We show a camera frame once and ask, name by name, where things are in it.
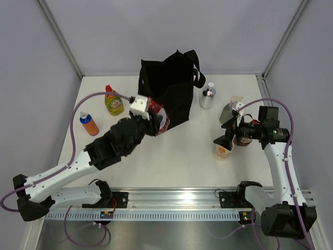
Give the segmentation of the aluminium mounting rail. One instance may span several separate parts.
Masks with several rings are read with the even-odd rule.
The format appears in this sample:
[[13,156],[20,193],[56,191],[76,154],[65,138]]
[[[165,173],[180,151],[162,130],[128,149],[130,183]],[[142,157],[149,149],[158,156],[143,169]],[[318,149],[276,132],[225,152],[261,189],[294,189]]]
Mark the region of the aluminium mounting rail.
[[97,184],[60,188],[45,203],[51,209],[106,209],[138,211],[162,210],[249,210],[236,200],[236,191],[227,189],[107,189]]

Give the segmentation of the right aluminium frame post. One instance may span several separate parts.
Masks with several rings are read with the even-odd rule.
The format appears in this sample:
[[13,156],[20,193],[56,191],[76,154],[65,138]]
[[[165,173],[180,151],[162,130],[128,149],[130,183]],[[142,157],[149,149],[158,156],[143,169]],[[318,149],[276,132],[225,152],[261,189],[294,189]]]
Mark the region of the right aluminium frame post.
[[280,39],[276,49],[273,52],[273,55],[271,56],[265,70],[262,73],[263,80],[266,80],[268,75],[270,74],[271,70],[273,69],[276,60],[279,58],[279,55],[281,54],[283,48],[285,47],[286,43],[288,42],[292,32],[296,28],[299,20],[303,16],[306,8],[308,7],[311,0],[302,0],[297,7],[295,13],[293,14],[285,32],[283,33],[282,38]]

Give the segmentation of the aluminium frame post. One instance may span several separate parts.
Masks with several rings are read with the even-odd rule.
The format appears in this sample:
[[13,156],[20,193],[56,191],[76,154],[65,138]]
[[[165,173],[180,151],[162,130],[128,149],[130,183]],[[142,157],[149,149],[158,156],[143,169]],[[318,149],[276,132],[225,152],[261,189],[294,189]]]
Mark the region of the aluminium frame post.
[[262,73],[263,80],[266,80],[268,75],[270,74],[271,70],[273,69],[276,60],[279,58],[279,55],[281,54],[283,48],[285,47],[286,43],[288,42],[292,32],[296,28],[299,20],[303,16],[306,8],[308,7],[311,0],[302,0],[297,7],[295,13],[293,14],[285,32],[283,33],[282,38],[280,39],[276,49],[273,52],[273,55],[271,56],[265,70]]
[[60,44],[60,47],[62,51],[64,52],[68,62],[70,63],[71,67],[73,68],[74,72],[78,76],[80,80],[83,79],[84,73],[82,72],[77,60],[75,59],[70,47],[68,46],[65,37],[63,36],[59,25],[50,9],[48,6],[47,2],[45,0],[37,0],[36,1],[41,8],[42,13],[44,14],[52,32],[54,33],[57,41]]

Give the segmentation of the cream lotion bottle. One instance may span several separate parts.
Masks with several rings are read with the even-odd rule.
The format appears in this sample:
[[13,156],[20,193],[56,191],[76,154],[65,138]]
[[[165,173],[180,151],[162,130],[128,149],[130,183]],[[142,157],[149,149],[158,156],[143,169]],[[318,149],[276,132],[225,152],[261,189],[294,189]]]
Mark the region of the cream lotion bottle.
[[217,160],[225,160],[232,153],[232,149],[228,150],[225,147],[214,144],[213,155]]

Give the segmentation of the grey-green pump bottle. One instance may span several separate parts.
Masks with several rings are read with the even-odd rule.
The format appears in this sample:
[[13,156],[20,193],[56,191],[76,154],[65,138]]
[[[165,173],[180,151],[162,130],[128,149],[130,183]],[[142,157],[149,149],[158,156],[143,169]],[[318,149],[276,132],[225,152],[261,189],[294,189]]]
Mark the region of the grey-green pump bottle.
[[244,98],[243,96],[231,97],[230,102],[224,106],[222,113],[220,115],[219,122],[221,124],[224,124],[233,118],[232,105],[234,102],[241,102],[243,98]]

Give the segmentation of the orange bottle blue cap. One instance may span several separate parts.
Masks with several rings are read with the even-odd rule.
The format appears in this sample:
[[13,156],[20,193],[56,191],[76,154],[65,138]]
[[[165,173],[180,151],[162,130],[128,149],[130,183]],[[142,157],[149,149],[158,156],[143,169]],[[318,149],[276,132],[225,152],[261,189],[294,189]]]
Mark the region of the orange bottle blue cap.
[[95,136],[99,133],[99,128],[91,115],[84,111],[80,112],[80,123],[90,136]]

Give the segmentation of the silver metal bottle white cap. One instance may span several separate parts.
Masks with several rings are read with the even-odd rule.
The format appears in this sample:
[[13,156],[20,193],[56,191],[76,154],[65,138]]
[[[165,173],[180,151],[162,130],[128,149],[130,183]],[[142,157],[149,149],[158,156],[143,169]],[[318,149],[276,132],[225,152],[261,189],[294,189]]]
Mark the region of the silver metal bottle white cap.
[[199,97],[199,104],[202,108],[209,109],[213,106],[213,100],[216,95],[216,89],[213,82],[205,85]]

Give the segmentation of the yellow dish soap bottle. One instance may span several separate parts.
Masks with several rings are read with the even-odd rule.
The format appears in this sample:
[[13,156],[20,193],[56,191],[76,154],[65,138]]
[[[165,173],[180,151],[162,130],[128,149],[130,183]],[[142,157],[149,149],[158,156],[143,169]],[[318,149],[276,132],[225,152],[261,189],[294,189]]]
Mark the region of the yellow dish soap bottle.
[[110,85],[106,85],[105,90],[108,92],[108,94],[105,96],[105,105],[109,113],[112,116],[118,116],[123,113],[123,100],[117,95],[117,91],[115,91]]

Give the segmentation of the red bottle white label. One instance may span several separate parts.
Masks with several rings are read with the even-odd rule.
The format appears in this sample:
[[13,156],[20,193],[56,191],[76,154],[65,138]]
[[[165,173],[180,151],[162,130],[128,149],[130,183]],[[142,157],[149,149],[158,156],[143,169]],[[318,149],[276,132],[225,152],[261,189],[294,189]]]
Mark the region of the red bottle white label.
[[158,118],[158,134],[163,134],[166,132],[170,125],[170,117],[166,112],[164,106],[158,102],[150,99],[149,110],[154,112]]

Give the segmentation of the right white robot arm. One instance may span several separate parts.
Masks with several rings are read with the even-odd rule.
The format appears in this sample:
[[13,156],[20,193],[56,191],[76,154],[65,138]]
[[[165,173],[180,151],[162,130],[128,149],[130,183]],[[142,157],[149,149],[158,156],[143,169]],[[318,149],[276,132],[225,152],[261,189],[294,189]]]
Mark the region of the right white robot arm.
[[317,212],[307,205],[298,185],[287,145],[290,133],[279,126],[277,107],[260,106],[258,120],[245,122],[242,105],[234,102],[223,108],[220,122],[225,133],[213,143],[230,151],[234,141],[259,141],[270,166],[274,196],[258,182],[241,181],[233,192],[219,191],[221,208],[254,208],[260,214],[264,235],[301,240],[316,221]]

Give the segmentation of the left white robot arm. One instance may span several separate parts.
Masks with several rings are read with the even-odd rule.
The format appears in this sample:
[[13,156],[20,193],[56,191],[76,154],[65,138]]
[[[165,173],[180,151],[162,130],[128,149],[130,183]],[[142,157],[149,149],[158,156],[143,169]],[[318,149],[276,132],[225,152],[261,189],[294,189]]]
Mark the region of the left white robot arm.
[[106,181],[98,180],[75,188],[67,185],[120,162],[122,157],[132,153],[144,136],[156,136],[168,127],[169,116],[162,104],[140,95],[130,103],[130,117],[120,119],[68,164],[33,177],[20,174],[13,178],[18,212],[24,221],[40,219],[55,208],[73,205],[105,208],[111,204],[112,192]]

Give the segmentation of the dark red Fairy bottle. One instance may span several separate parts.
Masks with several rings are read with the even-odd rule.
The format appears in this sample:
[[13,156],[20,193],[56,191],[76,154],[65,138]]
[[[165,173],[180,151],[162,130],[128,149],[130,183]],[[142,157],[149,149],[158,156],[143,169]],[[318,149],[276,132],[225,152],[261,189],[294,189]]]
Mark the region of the dark red Fairy bottle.
[[239,126],[234,127],[235,136],[233,143],[237,146],[248,146],[253,138],[251,137],[251,129],[254,125],[254,120],[250,122],[243,122]]

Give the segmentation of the black canvas tote bag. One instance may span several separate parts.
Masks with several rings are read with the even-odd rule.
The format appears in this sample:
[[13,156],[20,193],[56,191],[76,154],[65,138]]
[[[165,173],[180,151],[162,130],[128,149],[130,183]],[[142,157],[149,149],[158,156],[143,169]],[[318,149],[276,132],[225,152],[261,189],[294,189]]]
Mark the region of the black canvas tote bag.
[[202,88],[205,82],[196,51],[176,51],[163,61],[141,61],[138,94],[163,105],[170,130],[189,120],[194,88]]

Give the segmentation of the left aluminium frame post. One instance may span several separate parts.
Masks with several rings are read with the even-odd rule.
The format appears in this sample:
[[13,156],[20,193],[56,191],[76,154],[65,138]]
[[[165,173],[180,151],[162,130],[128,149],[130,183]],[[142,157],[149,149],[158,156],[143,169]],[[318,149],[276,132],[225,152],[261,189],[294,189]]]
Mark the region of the left aluminium frame post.
[[60,44],[60,47],[62,51],[64,52],[68,62],[70,63],[71,67],[73,68],[74,72],[78,76],[80,80],[83,79],[84,73],[82,72],[77,60],[75,59],[70,47],[68,46],[65,37],[63,36],[59,25],[50,9],[48,6],[47,2],[45,0],[37,0],[36,1],[41,8],[42,13],[44,14],[52,32],[54,33],[57,41]]

